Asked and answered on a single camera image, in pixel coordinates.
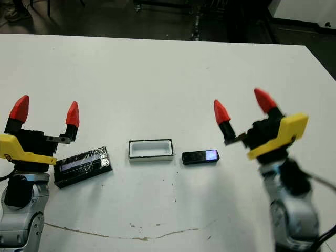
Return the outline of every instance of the chair leg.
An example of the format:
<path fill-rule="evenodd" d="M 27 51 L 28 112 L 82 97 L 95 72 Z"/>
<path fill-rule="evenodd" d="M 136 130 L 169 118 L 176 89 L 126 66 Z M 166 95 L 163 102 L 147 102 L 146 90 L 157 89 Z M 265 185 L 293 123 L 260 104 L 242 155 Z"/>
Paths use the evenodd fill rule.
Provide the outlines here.
<path fill-rule="evenodd" d="M 50 5 L 51 5 L 51 0 L 48 0 L 48 16 L 50 17 Z"/>

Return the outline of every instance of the rectangular container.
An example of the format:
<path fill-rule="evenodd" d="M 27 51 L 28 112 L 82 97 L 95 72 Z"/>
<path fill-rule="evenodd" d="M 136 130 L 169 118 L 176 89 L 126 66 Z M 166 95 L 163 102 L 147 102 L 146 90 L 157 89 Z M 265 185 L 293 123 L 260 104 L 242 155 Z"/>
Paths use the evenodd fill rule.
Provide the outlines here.
<path fill-rule="evenodd" d="M 130 161 L 172 160 L 173 142 L 171 139 L 131 140 L 128 156 Z"/>

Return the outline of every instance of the black box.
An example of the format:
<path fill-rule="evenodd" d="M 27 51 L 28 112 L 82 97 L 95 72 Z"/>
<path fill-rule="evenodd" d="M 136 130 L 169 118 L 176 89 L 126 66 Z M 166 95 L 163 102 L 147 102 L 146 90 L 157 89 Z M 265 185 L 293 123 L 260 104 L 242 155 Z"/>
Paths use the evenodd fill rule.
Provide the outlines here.
<path fill-rule="evenodd" d="M 63 188 L 108 171 L 112 171 L 111 161 L 106 147 L 101 147 L 57 161 L 54 184 Z"/>

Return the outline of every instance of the blue screen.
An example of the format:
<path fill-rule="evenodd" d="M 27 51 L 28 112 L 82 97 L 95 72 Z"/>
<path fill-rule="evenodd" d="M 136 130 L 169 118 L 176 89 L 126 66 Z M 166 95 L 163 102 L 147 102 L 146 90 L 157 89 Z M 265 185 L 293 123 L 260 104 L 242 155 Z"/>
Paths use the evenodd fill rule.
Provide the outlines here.
<path fill-rule="evenodd" d="M 206 159 L 207 160 L 216 160 L 217 159 L 217 151 L 205 151 Z"/>

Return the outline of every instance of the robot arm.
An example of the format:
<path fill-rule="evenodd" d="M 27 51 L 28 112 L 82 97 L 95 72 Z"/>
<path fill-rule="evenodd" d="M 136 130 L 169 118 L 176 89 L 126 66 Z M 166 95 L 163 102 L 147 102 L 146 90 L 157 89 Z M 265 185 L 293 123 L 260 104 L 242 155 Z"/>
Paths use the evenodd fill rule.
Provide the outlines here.
<path fill-rule="evenodd" d="M 260 89 L 254 93 L 268 118 L 254 122 L 251 129 L 239 136 L 226 109 L 215 100 L 216 121 L 225 144 L 242 141 L 250 148 L 248 157 L 257 159 L 261 165 L 259 171 L 270 199 L 275 251 L 318 251 L 322 242 L 336 233 L 336 227 L 319 237 L 318 215 L 311 202 L 309 178 L 313 177 L 303 172 L 287 152 L 303 136 L 308 116 L 302 113 L 285 116 L 268 93 Z"/>
<path fill-rule="evenodd" d="M 15 164 L 8 187 L 2 194 L 3 215 L 0 220 L 0 252 L 37 252 L 44 225 L 44 208 L 49 199 L 50 164 L 59 143 L 76 139 L 79 111 L 73 102 L 66 119 L 66 132 L 60 136 L 45 136 L 42 131 L 21 129 L 28 116 L 29 96 L 14 105 L 0 135 L 0 158 Z"/>

